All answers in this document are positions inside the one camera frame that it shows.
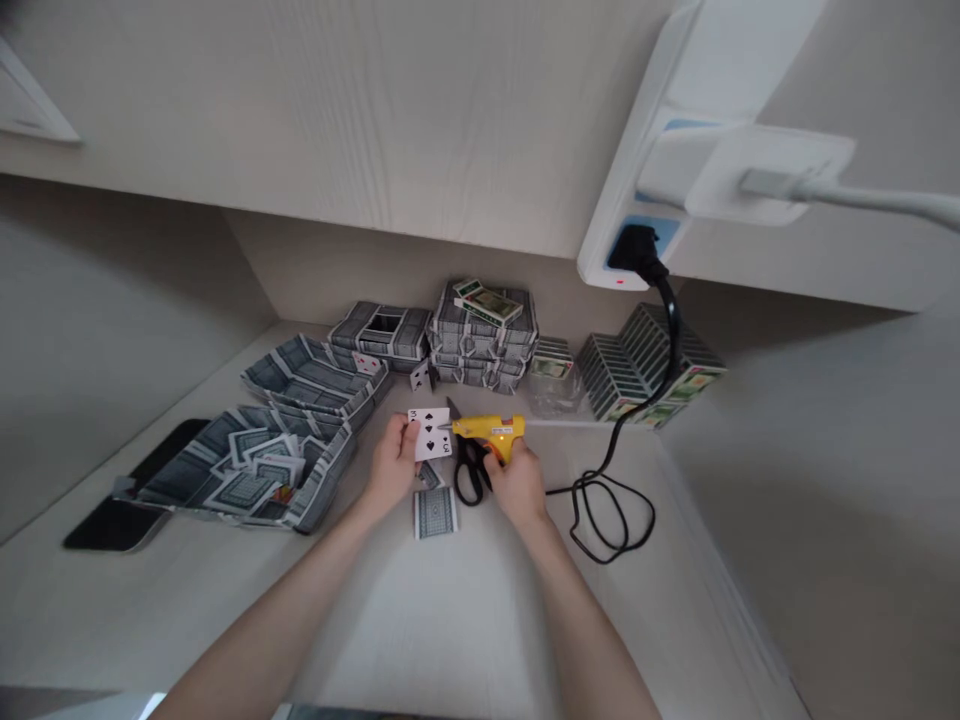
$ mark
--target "scissors blade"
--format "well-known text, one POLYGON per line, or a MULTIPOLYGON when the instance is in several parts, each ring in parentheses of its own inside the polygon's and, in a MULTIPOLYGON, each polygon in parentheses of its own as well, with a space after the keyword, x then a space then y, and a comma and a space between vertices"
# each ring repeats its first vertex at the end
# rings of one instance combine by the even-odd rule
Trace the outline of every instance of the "scissors blade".
POLYGON ((463 417, 463 415, 460 414, 460 409, 453 404, 453 400, 450 399, 449 395, 447 395, 447 407, 450 408, 451 420, 459 420, 463 417))

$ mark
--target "black scissors handle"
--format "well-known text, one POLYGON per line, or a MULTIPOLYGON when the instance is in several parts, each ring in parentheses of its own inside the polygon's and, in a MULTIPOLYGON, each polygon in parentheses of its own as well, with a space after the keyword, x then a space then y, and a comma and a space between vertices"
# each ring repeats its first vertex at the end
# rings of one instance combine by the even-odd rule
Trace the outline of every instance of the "black scissors handle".
POLYGON ((487 486, 490 492, 493 487, 490 485, 490 476, 487 469, 483 466, 483 456, 487 454, 484 447, 472 438, 457 438, 457 465, 453 470, 453 490, 457 497, 467 507, 476 507, 483 500, 483 485, 487 486), (473 499, 467 499, 460 489, 460 468, 467 468, 467 475, 470 477, 470 485, 473 487, 473 499))

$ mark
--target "scissors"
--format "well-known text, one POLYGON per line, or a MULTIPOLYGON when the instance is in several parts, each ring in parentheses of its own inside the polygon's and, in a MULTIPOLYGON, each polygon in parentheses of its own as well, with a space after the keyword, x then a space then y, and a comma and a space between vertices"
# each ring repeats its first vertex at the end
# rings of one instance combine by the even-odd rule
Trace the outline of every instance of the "scissors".
MULTIPOLYGON (((453 400, 447 398, 447 407, 450 408, 450 420, 459 420, 463 415, 453 404, 453 400)), ((457 435, 457 465, 453 470, 453 489, 457 497, 467 507, 476 507, 483 500, 483 485, 487 486, 490 492, 493 487, 490 485, 490 475, 483 466, 483 456, 487 454, 486 448, 473 438, 465 438, 457 435), (460 490, 460 468, 466 467, 467 474, 470 476, 470 484, 473 486, 473 499, 468 500, 463 496, 460 490)))

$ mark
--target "hand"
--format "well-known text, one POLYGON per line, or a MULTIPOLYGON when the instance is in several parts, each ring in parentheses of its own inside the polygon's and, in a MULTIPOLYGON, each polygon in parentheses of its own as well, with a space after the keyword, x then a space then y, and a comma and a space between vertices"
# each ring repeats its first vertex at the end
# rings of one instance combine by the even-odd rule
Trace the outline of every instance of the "hand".
POLYGON ((497 504, 515 528, 519 530, 549 519, 540 458, 523 438, 513 441, 512 456, 506 467, 500 467, 500 461, 492 452, 484 456, 483 466, 490 476, 497 504))
POLYGON ((370 480, 358 503, 374 521, 381 520, 410 494, 420 472, 420 463, 414 460, 419 432, 419 421, 407 424, 403 413, 394 413, 387 423, 373 451, 370 480))

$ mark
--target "glue gun cord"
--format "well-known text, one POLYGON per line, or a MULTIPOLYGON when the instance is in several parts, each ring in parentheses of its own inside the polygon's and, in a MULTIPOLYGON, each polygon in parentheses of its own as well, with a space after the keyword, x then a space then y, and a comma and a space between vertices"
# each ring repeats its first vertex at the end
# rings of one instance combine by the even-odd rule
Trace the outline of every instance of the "glue gun cord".
POLYGON ((574 480, 572 485, 547 492, 547 495, 570 493, 570 497, 573 500, 573 526, 570 528, 570 537, 573 538, 573 541, 581 550, 583 550, 587 557, 600 565, 609 565, 624 553, 628 553, 643 547, 647 540, 650 539, 650 535, 653 533, 653 526, 657 521, 656 508, 654 508, 653 503, 650 502, 650 499, 646 495, 639 490, 634 490, 633 488, 614 480, 612 477, 606 474, 607 467, 613 460, 613 455, 617 450, 617 440, 620 438, 620 431, 623 429, 623 424, 630 418, 634 417, 635 415, 639 415, 652 405, 655 405, 657 402, 659 402, 659 400, 667 393, 667 390, 670 389, 670 386, 673 384, 673 381, 677 377, 677 373, 680 369, 680 334, 682 332, 683 325, 680 320, 680 310, 677 307, 677 300, 673 295, 673 289, 667 282, 666 276, 658 278, 653 284, 660 292, 660 298, 663 300, 663 306, 667 312, 667 327, 670 336, 670 358, 667 363, 667 369, 663 374, 663 380, 660 382, 660 386, 645 402, 638 405, 633 410, 624 413, 620 419, 617 420, 616 424, 613 426, 613 432, 610 434, 610 444, 607 446, 607 454, 603 458, 603 462, 600 464, 599 468, 596 470, 587 470, 585 473, 583 473, 583 475, 574 480), (646 529, 643 531, 643 534, 638 540, 632 543, 630 542, 630 528, 627 522, 627 516, 623 512, 623 507, 617 500, 613 489, 607 485, 607 482, 604 481, 613 483, 617 487, 633 493, 643 500, 650 508, 650 520, 647 523, 646 529), (623 540, 619 543, 611 542, 610 539, 600 530, 599 525, 597 525, 597 521, 593 517, 593 511, 590 508, 590 498, 587 494, 587 488, 592 486, 599 486, 606 490, 607 494, 610 496, 610 501, 613 503, 613 507, 620 516, 623 540), (583 500, 583 505, 587 511, 587 518, 589 519, 590 525, 593 527, 594 532, 597 534, 597 537, 600 538, 600 541, 604 545, 613 551, 609 557, 598 557, 590 551, 590 549, 583 543, 583 541, 580 540, 579 537, 577 537, 576 529, 580 526, 580 500, 577 497, 578 493, 582 495, 581 499, 583 500))

